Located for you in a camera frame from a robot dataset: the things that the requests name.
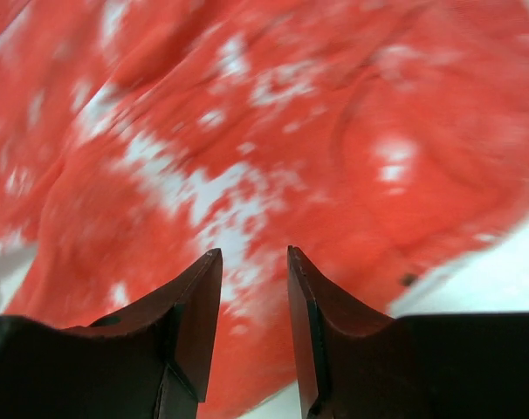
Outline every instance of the tie-dye cloth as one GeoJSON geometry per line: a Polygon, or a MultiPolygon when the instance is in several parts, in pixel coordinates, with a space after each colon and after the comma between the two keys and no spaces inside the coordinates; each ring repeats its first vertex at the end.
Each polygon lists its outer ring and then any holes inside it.
{"type": "Polygon", "coordinates": [[[87,324],[221,247],[201,418],[294,379],[288,244],[383,310],[528,211],[517,1],[0,0],[6,312],[87,324]]]}

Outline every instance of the crumpled fabric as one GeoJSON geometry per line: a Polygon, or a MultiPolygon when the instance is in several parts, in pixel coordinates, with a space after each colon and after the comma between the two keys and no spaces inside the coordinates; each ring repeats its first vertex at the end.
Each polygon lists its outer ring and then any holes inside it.
{"type": "Polygon", "coordinates": [[[221,247],[201,418],[295,378],[288,244],[384,310],[528,212],[519,1],[0,0],[6,312],[85,325],[221,247]]]}

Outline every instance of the dark spot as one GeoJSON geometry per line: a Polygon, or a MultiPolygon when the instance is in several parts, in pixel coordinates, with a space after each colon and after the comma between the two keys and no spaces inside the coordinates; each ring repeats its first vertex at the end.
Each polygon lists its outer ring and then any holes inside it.
{"type": "Polygon", "coordinates": [[[411,286],[418,280],[417,275],[414,275],[413,273],[407,273],[402,277],[401,279],[401,285],[402,286],[411,286]]]}

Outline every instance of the red fabric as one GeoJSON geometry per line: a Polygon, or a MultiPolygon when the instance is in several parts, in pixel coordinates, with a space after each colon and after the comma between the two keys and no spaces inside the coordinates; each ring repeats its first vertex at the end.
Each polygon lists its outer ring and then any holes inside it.
{"type": "Polygon", "coordinates": [[[222,247],[202,418],[294,379],[288,244],[383,310],[528,211],[517,1],[0,0],[7,313],[87,324],[222,247]]]}

